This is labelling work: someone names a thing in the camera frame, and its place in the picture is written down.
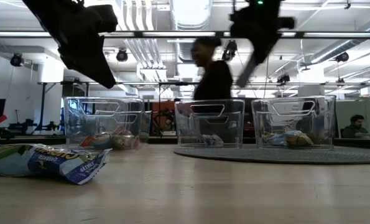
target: wooden table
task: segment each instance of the wooden table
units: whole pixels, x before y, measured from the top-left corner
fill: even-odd
[[[112,152],[83,186],[0,177],[0,223],[370,223],[370,165],[209,161],[174,147]]]

